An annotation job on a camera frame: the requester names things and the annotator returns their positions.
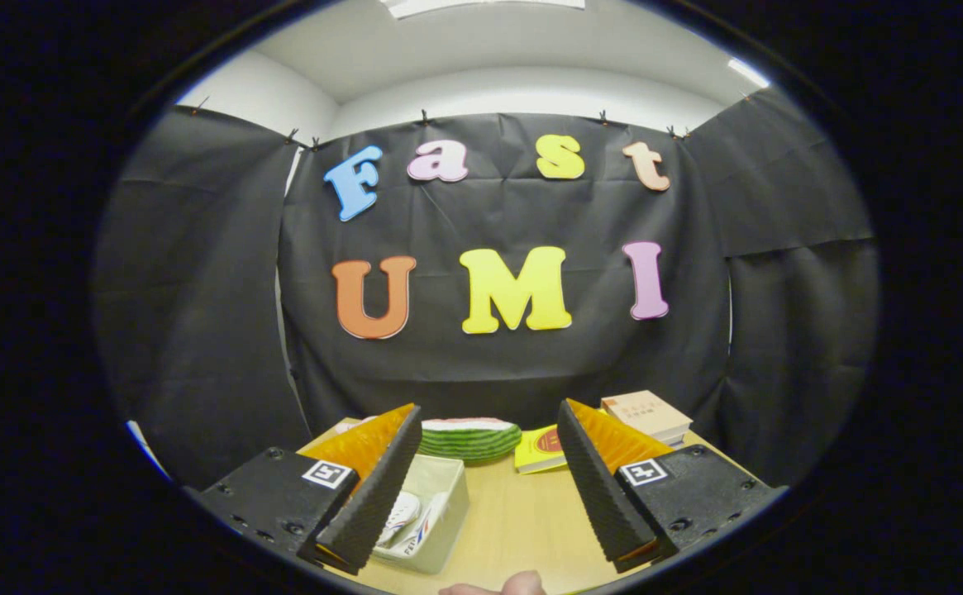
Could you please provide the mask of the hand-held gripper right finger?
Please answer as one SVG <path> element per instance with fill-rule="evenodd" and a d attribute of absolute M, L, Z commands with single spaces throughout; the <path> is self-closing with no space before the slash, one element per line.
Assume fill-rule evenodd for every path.
<path fill-rule="evenodd" d="M 619 573 L 700 549 L 786 493 L 704 443 L 670 447 L 565 399 L 556 430 L 603 556 Z"/>

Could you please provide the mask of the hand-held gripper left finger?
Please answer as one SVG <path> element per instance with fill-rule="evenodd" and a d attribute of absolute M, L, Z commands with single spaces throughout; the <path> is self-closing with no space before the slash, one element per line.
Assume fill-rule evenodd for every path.
<path fill-rule="evenodd" d="M 357 574 L 371 557 L 422 438 L 405 404 L 302 450 L 273 445 L 193 500 L 289 564 Z"/>

